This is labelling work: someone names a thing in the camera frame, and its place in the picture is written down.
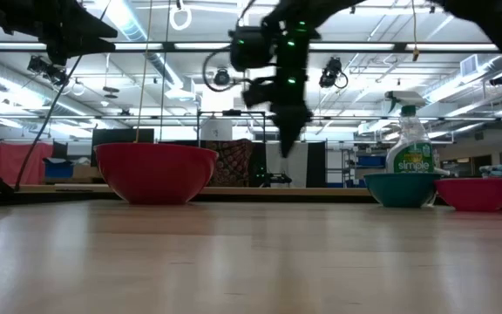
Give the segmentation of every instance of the blue container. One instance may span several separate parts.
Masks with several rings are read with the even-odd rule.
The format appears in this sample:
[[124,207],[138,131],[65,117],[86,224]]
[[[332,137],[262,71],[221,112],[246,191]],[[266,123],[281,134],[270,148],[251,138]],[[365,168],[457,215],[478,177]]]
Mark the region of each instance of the blue container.
[[357,180],[357,183],[354,182],[355,180],[346,180],[346,188],[366,188],[367,184],[365,184],[364,179],[359,179]]
[[385,167],[386,156],[357,156],[357,167]]
[[73,176],[73,164],[70,161],[52,162],[44,159],[45,177],[53,179],[68,179]]

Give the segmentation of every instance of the black curtain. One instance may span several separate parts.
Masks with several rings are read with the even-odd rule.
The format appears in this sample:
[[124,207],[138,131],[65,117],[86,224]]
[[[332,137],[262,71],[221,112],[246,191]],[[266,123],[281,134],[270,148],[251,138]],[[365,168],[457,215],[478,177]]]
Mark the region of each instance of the black curtain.
[[327,187],[326,153],[324,142],[308,144],[307,188]]

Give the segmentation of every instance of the table surface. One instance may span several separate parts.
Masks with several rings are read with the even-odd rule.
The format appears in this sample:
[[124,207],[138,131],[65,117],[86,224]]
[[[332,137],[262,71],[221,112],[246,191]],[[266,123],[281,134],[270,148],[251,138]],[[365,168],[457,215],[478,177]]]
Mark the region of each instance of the table surface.
[[0,313],[502,313],[502,214],[376,204],[0,208]]

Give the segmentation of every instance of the pink bowl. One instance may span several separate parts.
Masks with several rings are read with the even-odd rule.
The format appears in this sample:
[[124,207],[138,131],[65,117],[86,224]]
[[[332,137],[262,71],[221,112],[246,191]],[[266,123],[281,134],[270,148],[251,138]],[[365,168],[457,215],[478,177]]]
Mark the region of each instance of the pink bowl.
[[218,154],[169,144],[114,143],[94,147],[100,173],[131,204],[185,204],[210,181]]
[[442,179],[437,191],[458,211],[497,212],[502,209],[502,178]]

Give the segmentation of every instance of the black cable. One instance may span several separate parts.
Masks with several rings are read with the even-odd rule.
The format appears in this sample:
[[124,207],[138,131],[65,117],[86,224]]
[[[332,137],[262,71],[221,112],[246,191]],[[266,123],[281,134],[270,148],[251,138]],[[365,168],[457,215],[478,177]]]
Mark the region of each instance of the black cable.
[[338,89],[344,89],[344,88],[348,87],[348,83],[349,83],[348,76],[347,76],[346,74],[344,74],[343,72],[340,72],[340,74],[342,74],[342,76],[344,76],[344,78],[346,79],[346,84],[344,84],[344,86],[340,87],[340,86],[338,86],[338,85],[335,83],[335,86],[336,86],[336,88],[338,88]]
[[237,19],[237,22],[235,22],[235,26],[237,27],[239,24],[240,24],[240,21],[243,17],[245,17],[245,14],[249,11],[249,9],[251,9],[251,6],[253,6],[253,3],[255,2],[256,0],[251,0],[249,1],[248,3],[248,6],[245,7],[245,9],[243,9],[243,12],[241,13],[240,15],[240,18]]
[[223,89],[218,89],[216,87],[213,87],[212,85],[210,85],[210,83],[208,83],[208,79],[207,79],[207,66],[208,66],[208,62],[210,62],[210,59],[212,59],[214,56],[216,56],[217,54],[221,53],[221,52],[224,52],[225,49],[229,48],[230,46],[226,46],[224,48],[220,48],[219,50],[217,51],[214,51],[213,53],[209,54],[208,57],[205,59],[205,62],[202,64],[202,79],[203,81],[205,82],[205,85],[213,92],[225,92],[227,90],[230,90],[232,88],[234,88],[234,86],[237,85],[237,83],[233,82],[232,85],[226,87],[226,88],[223,88]]
[[[100,17],[100,21],[104,19],[105,13],[108,11],[108,7],[110,6],[110,3],[112,0],[108,1],[108,4],[106,5],[104,12],[102,12],[102,16]],[[78,56],[77,61],[75,62],[75,65],[72,67],[71,71],[69,72],[69,75],[67,75],[67,82],[71,79],[72,74],[75,72],[75,69],[77,69],[78,64],[80,63],[80,60],[83,58],[84,55]],[[15,183],[15,191],[18,192],[21,188],[21,180],[23,179],[23,174],[24,170],[26,169],[26,165],[28,164],[28,160],[31,158],[32,152],[34,151],[34,147],[36,147],[36,144],[40,141],[40,137],[44,133],[45,127],[48,125],[48,121],[50,121],[51,114],[53,113],[53,110],[56,107],[56,104],[58,103],[59,96],[61,96],[61,93],[65,89],[66,84],[61,85],[61,88],[59,89],[58,94],[56,97],[53,99],[53,102],[51,103],[50,110],[48,111],[48,114],[45,116],[44,123],[42,124],[42,127],[40,127],[40,131],[38,131],[38,134],[36,135],[36,138],[32,142],[31,148],[28,150],[28,153],[24,157],[23,160],[23,165],[21,166],[20,171],[18,172],[17,176],[17,182]]]

